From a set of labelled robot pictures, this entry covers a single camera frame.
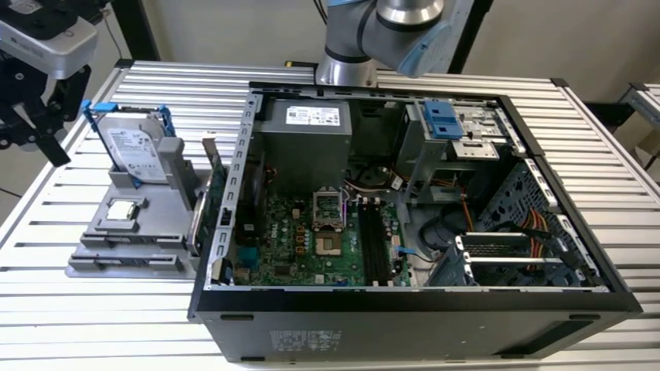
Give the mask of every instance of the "slotted metal surface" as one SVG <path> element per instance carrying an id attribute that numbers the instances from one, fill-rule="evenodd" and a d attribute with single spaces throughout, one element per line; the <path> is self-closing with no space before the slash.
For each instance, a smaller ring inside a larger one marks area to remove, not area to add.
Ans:
<path id="1" fill-rule="evenodd" d="M 216 132 L 228 159 L 250 80 L 311 83 L 312 70 L 138 62 L 115 70 L 96 100 L 168 104 L 186 154 L 208 166 L 199 139 Z M 660 200 L 570 89 L 550 80 L 380 73 L 383 87 L 508 94 L 563 177 L 646 313 L 544 360 L 271 365 L 275 369 L 516 369 L 630 371 L 660 366 Z M 98 136 L 83 122 L 71 164 L 48 165 L 0 228 L 3 369 L 236 369 L 186 311 L 191 281 L 70 279 L 63 268 L 110 184 Z"/>

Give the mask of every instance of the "yellow wire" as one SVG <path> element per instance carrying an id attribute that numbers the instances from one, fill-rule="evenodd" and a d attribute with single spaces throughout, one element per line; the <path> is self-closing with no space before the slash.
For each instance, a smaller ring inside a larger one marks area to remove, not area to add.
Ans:
<path id="1" fill-rule="evenodd" d="M 536 212 L 536 215 L 539 215 L 539 218 L 540 218 L 540 221 L 542 223 L 544 224 L 544 231 L 548 232 L 550 229 L 548 229 L 548 223 L 546 223 L 546 218 L 543 215 L 540 215 L 539 212 Z M 543 257 L 543 252 L 544 252 L 544 245 L 542 244 L 540 245 L 540 248 L 539 248 L 539 257 Z"/>

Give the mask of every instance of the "blue plastic latch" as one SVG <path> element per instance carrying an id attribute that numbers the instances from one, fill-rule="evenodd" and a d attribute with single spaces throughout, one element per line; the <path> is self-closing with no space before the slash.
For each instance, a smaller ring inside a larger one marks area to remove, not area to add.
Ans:
<path id="1" fill-rule="evenodd" d="M 175 137 L 176 131 L 175 131 L 175 124 L 172 123 L 172 113 L 170 111 L 170 108 L 167 108 L 167 105 L 162 104 L 162 106 L 158 108 L 158 111 L 163 116 L 163 125 L 166 126 L 166 136 Z"/>
<path id="2" fill-rule="evenodd" d="M 94 110 L 102 114 L 118 112 L 120 110 L 120 105 L 112 102 L 102 102 L 94 105 Z"/>
<path id="3" fill-rule="evenodd" d="M 431 126 L 435 139 L 463 138 L 462 125 L 458 122 L 456 113 L 450 102 L 427 100 L 424 102 L 424 119 Z"/>

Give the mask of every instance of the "black frame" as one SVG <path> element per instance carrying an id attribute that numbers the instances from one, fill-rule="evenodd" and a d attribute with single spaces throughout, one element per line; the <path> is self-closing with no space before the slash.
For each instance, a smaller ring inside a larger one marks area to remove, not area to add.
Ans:
<path id="1" fill-rule="evenodd" d="M 395 90 L 378 88 L 347 88 L 347 87 L 323 87 L 280 83 L 251 83 L 252 94 L 263 94 L 266 97 L 278 96 L 287 99 L 310 99 L 308 95 L 302 95 L 304 90 L 316 89 L 316 95 L 323 97 L 324 92 L 332 90 L 350 99 L 352 91 L 371 93 L 379 97 L 387 92 L 396 98 L 410 98 L 420 100 L 420 97 L 430 98 L 472 98 L 480 100 L 496 100 L 503 107 L 512 126 L 524 141 L 528 148 L 527 157 L 535 160 L 536 165 L 548 181 L 560 205 L 560 211 L 570 218 L 576 232 L 583 239 L 584 245 L 596 262 L 600 274 L 604 279 L 596 284 L 606 284 L 610 287 L 610 293 L 596 292 L 519 292 L 519 291 L 491 291 L 491 292 L 446 292 L 446 291 L 423 291 L 423 292 L 374 292 L 374 291 L 351 291 L 338 289 L 335 291 L 308 292 L 308 291 L 284 291 L 280 289 L 264 291 L 204 291 L 204 281 L 207 276 L 207 262 L 210 249 L 203 252 L 198 279 L 191 298 L 190 317 L 195 319 L 198 312 L 222 314 L 222 319 L 231 319 L 238 315 L 242 320 L 250 321 L 254 313 L 259 312 L 547 312 L 560 311 L 566 313 L 567 321 L 590 321 L 582 326 L 574 324 L 574 327 L 548 330 L 548 333 L 539 335 L 528 344 L 504 349 L 499 355 L 503 358 L 523 358 L 526 356 L 546 356 L 558 351 L 560 341 L 571 336 L 584 338 L 603 331 L 611 325 L 640 313 L 642 307 L 634 294 L 631 293 L 616 268 L 608 259 L 603 248 L 599 245 L 595 235 L 582 217 L 575 203 L 563 187 L 563 181 L 550 167 L 544 157 L 544 151 L 536 141 L 526 122 L 512 104 L 508 96 L 484 95 L 484 94 L 460 94 L 444 93 L 439 91 L 424 90 Z M 603 319 L 602 315 L 610 312 L 618 313 L 616 321 Z"/>
<path id="2" fill-rule="evenodd" d="M 116 21 L 124 34 L 126 45 L 134 60 L 162 60 L 142 0 L 112 3 Z"/>

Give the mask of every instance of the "label sticker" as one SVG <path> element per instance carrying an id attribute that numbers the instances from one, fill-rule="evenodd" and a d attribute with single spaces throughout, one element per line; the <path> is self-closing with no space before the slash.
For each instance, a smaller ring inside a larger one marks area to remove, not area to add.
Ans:
<path id="1" fill-rule="evenodd" d="M 292 106 L 287 108 L 287 124 L 340 126 L 339 108 Z"/>
<path id="2" fill-rule="evenodd" d="M 342 330 L 271 331 L 274 350 L 278 352 L 334 352 L 342 340 Z"/>
<path id="3" fill-rule="evenodd" d="M 140 130 L 122 128 L 108 129 L 107 133 L 120 154 L 126 171 L 143 182 L 166 182 L 166 172 L 148 134 Z"/>
<path id="4" fill-rule="evenodd" d="M 403 179 L 400 176 L 398 176 L 392 181 L 392 188 L 399 191 L 402 189 L 402 184 L 403 184 Z"/>

